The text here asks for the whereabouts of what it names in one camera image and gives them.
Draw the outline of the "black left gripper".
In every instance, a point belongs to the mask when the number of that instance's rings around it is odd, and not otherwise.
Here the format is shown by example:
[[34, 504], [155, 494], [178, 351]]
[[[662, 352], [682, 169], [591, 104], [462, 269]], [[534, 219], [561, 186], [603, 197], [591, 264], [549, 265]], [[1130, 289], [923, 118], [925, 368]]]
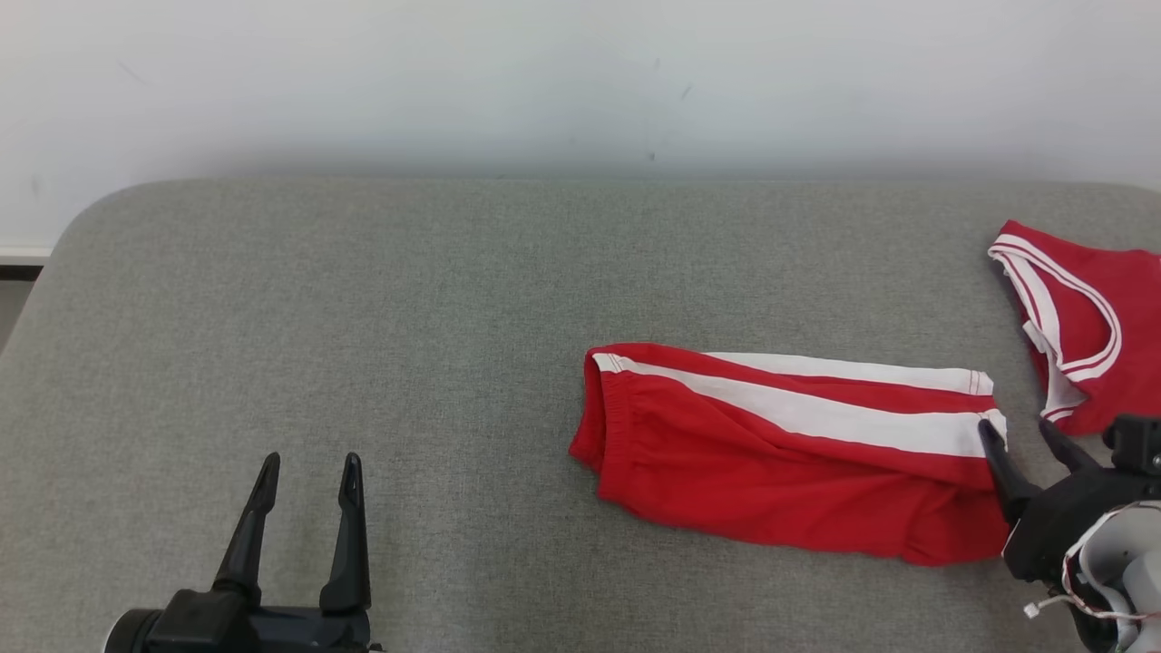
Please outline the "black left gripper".
[[318, 609], [262, 608], [260, 557], [266, 518], [277, 503], [279, 454], [266, 455], [221, 558], [211, 591], [179, 590], [163, 609], [127, 611], [104, 652], [382, 652], [373, 641], [366, 538], [365, 466], [346, 455], [337, 491], [341, 517]]

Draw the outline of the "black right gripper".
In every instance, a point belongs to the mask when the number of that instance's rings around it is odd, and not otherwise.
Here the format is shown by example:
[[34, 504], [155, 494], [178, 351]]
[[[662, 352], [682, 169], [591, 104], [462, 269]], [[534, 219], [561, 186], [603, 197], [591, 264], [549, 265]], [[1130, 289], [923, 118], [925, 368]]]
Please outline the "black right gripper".
[[1039, 419], [1039, 432], [1069, 475], [1046, 489], [1016, 466], [991, 419], [980, 419], [978, 431], [1000, 512], [1010, 526], [1002, 558], [1017, 580], [1057, 582], [1066, 550], [1099, 517], [1137, 501], [1158, 500], [1158, 478], [1103, 471], [1048, 418]]

